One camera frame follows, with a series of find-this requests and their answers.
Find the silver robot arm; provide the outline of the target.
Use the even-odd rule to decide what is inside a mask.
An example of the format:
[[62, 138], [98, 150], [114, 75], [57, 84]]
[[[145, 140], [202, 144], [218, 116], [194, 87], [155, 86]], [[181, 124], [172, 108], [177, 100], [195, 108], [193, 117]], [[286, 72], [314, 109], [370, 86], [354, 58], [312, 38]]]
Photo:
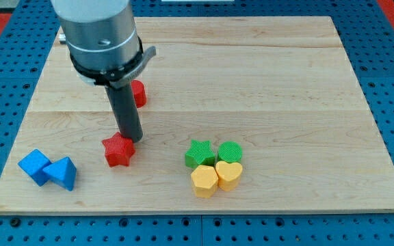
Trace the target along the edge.
[[52, 0], [76, 71], [102, 85], [120, 134], [134, 143], [142, 127], [131, 81], [142, 64], [131, 3], [125, 0]]

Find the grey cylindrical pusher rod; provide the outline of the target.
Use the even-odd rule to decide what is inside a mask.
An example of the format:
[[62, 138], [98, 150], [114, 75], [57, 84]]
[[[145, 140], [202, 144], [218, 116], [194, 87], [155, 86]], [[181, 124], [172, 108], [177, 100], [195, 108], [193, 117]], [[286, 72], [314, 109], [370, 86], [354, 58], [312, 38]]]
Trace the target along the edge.
[[129, 84], [105, 88], [120, 134], [136, 143], [143, 137], [133, 91]]

